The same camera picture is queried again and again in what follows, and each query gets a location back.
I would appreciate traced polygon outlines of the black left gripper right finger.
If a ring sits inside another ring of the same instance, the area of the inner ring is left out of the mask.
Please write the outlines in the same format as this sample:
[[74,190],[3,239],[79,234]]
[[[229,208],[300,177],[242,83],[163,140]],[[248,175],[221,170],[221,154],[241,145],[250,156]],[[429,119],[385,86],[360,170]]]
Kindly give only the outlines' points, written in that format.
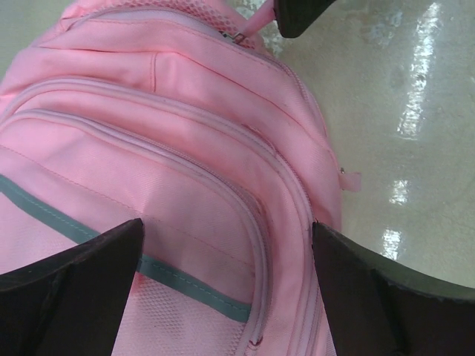
[[415,271],[316,222],[312,250],[337,355],[473,355],[474,289]]

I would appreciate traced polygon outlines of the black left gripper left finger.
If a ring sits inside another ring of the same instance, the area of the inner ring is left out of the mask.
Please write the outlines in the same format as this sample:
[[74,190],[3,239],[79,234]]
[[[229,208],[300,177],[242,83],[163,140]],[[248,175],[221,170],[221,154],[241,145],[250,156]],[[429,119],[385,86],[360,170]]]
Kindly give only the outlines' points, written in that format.
[[143,251],[129,220],[1,275],[2,355],[111,355]]

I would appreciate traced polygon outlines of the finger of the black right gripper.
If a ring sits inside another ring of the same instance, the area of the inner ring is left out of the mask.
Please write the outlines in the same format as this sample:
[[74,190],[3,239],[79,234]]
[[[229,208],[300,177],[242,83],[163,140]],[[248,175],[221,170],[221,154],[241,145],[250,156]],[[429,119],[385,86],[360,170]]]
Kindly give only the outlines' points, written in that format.
[[285,39],[301,36],[335,0],[276,0],[275,19]]

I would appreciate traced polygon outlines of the pink student backpack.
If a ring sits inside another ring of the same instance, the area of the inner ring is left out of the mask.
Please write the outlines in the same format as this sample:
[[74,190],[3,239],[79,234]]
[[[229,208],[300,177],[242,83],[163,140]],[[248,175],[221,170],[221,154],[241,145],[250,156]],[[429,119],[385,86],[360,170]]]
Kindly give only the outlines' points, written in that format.
[[140,218],[116,355],[334,355],[312,225],[360,188],[266,1],[75,1],[1,82],[1,271]]

